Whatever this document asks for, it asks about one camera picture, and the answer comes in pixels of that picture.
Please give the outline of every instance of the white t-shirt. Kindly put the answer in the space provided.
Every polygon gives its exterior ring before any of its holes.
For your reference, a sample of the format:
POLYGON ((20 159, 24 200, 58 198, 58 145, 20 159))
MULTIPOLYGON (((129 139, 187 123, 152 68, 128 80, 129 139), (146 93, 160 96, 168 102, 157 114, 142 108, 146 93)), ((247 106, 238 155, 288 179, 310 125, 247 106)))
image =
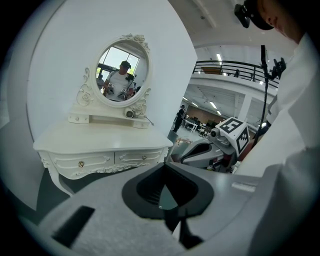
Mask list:
POLYGON ((128 77, 128 74, 119 74, 119 72, 111 72, 108 77, 106 78, 112 85, 113 85, 113 94, 107 94, 106 98, 113 100, 113 101, 122 101, 121 98, 118 97, 118 95, 121 93, 123 89, 127 90, 130 86, 130 88, 133 88, 133 81, 126 80, 128 77))
POLYGON ((315 110, 319 106, 319 67, 318 52, 305 34, 282 73, 276 101, 278 115, 236 175, 262 177, 268 166, 281 164, 288 156, 319 145, 319 112, 315 110))

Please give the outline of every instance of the black opening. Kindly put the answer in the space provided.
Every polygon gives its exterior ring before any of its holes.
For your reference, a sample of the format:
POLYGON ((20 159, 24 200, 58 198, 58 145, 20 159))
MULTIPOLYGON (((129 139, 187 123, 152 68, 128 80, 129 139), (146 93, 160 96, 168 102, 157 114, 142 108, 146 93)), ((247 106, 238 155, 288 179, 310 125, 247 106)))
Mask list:
POLYGON ((159 208, 165 185, 178 205, 171 211, 177 220, 202 214, 214 196, 213 188, 204 179, 174 164, 159 163, 123 186, 123 201, 142 218, 165 220, 166 215, 173 218, 172 213, 159 208))

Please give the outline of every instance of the balcony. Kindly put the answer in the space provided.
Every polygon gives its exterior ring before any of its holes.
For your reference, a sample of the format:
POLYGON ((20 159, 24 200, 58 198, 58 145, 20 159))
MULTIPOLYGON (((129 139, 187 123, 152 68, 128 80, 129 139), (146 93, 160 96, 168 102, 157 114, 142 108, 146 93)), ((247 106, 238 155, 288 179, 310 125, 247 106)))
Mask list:
MULTIPOLYGON (((204 60, 197 61, 193 74, 206 74, 206 75, 219 75, 225 77, 234 77, 244 79, 250 82, 263 85, 265 82, 265 75, 263 68, 258 65, 228 61, 228 60, 204 60)), ((279 79, 276 77, 274 80, 269 80, 269 86, 273 89, 278 89, 279 79)))

